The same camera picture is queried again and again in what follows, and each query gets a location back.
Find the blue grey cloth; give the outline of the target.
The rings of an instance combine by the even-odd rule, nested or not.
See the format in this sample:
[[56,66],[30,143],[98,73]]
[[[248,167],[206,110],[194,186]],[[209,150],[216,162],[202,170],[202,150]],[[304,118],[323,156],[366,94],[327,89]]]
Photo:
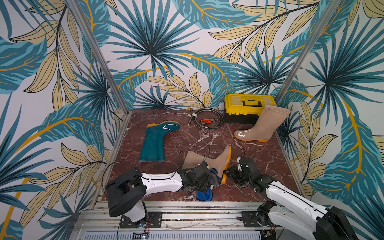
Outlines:
[[221,179],[218,177],[217,173],[218,171],[216,169],[210,169],[207,191],[205,193],[200,191],[197,192],[196,199],[198,201],[210,202],[213,199],[213,188],[221,183]]

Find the beige boot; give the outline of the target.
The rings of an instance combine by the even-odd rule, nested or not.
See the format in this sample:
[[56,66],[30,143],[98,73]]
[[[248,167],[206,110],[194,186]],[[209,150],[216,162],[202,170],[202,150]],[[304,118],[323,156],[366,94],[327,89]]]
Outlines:
[[234,137],[245,142],[259,141],[266,143],[290,113],[291,111],[286,108],[266,105],[256,124],[251,129],[235,131]]
[[207,163],[210,170],[215,169],[217,171],[217,176],[221,180],[221,184],[225,185],[227,183],[227,176],[224,174],[224,171],[228,169],[231,163],[231,154],[231,146],[226,146],[223,152],[215,159],[204,157],[197,153],[188,151],[183,164],[183,169],[197,167],[204,161]]

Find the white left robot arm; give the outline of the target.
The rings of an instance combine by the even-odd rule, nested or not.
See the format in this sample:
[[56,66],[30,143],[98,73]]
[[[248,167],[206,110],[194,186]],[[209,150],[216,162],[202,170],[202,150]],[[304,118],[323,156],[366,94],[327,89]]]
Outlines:
[[151,175],[133,167],[105,186],[110,217],[126,216],[132,222],[147,220],[148,211],[142,199],[163,192],[202,192],[221,184],[217,174],[204,163],[194,168],[169,174]]

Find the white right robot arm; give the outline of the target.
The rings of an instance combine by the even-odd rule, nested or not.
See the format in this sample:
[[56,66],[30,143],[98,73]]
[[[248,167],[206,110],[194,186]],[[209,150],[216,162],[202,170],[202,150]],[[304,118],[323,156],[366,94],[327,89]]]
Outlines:
[[306,240],[356,240],[358,237],[342,210],[327,208],[295,193],[269,175],[260,173],[250,158],[240,157],[238,166],[224,174],[241,187],[265,195],[268,200],[244,223],[261,227],[281,226]]

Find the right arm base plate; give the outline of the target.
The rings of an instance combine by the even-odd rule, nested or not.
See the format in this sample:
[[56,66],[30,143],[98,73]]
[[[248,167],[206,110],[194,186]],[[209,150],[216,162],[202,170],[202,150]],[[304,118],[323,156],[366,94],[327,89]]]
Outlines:
[[262,227],[274,229],[275,224],[272,223],[267,213],[257,211],[243,211],[237,219],[243,222],[245,228]]

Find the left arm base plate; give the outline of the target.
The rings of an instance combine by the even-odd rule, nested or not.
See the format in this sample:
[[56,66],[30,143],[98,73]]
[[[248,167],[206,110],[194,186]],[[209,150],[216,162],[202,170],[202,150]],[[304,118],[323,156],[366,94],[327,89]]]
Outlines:
[[158,229],[161,227],[162,218],[162,212],[148,212],[145,218],[137,222],[132,222],[130,218],[123,215],[120,223],[120,228],[144,230],[145,228],[149,227],[150,229]]

